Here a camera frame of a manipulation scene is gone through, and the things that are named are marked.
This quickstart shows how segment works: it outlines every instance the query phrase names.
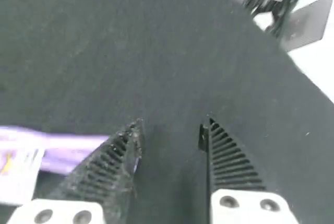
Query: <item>purple tape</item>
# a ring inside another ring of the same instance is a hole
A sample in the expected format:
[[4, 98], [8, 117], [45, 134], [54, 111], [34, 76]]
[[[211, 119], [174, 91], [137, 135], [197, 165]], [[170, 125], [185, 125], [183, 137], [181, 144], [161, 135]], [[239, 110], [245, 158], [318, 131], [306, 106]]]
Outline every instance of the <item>purple tape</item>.
[[41, 170], [69, 174], [109, 137], [106, 135], [47, 134], [19, 126], [0, 126], [0, 168], [17, 148], [45, 148]]
[[75, 163], [64, 162], [63, 160], [43, 158], [41, 163], [42, 171], [68, 175], [78, 165]]

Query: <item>sticker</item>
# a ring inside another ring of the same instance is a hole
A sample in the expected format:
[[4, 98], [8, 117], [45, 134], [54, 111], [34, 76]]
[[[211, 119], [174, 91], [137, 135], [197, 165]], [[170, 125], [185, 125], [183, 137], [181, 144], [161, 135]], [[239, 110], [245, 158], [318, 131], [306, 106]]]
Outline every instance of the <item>sticker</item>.
[[44, 150], [18, 149], [0, 153], [0, 203], [23, 205], [32, 200]]

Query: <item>black cable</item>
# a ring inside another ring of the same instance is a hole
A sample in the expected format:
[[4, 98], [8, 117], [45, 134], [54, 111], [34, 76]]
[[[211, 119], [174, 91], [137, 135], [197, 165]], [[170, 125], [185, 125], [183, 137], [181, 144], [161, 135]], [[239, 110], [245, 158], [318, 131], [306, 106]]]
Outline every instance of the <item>black cable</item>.
[[282, 27], [297, 1], [298, 0], [283, 0], [281, 2], [274, 0], [245, 0], [244, 6], [250, 11], [253, 17], [260, 13], [272, 12], [274, 23], [268, 27], [266, 31], [271, 33], [274, 37], [279, 38]]

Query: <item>dark gray mat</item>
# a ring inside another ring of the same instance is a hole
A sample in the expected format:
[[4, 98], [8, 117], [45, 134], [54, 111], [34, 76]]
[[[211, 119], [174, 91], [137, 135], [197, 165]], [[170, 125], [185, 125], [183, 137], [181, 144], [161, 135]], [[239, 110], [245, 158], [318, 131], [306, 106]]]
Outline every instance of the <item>dark gray mat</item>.
[[[333, 106], [237, 5], [0, 6], [0, 124], [105, 134], [145, 119], [129, 223], [205, 223], [205, 155], [197, 137], [208, 113], [243, 141], [269, 189], [287, 198], [303, 224], [334, 219]], [[55, 184], [43, 174], [39, 189]]]

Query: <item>screw hole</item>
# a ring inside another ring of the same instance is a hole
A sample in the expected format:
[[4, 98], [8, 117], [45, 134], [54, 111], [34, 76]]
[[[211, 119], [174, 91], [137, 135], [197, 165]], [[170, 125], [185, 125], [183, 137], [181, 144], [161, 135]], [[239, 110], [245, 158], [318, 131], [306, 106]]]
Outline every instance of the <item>screw hole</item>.
[[228, 207], [228, 208], [237, 208], [239, 207], [238, 202], [236, 201], [235, 198], [231, 196], [224, 196], [220, 199], [219, 201], [220, 205], [223, 207]]
[[53, 214], [53, 211], [51, 209], [45, 209], [43, 211], [40, 211], [36, 217], [35, 217], [35, 223], [36, 224], [42, 224], [46, 223], [48, 220], [51, 219]]
[[88, 224], [92, 220], [92, 213], [87, 210], [78, 212], [73, 218], [73, 224]]
[[280, 210], [280, 206], [271, 199], [264, 199], [260, 202], [260, 206], [267, 211], [278, 212]]

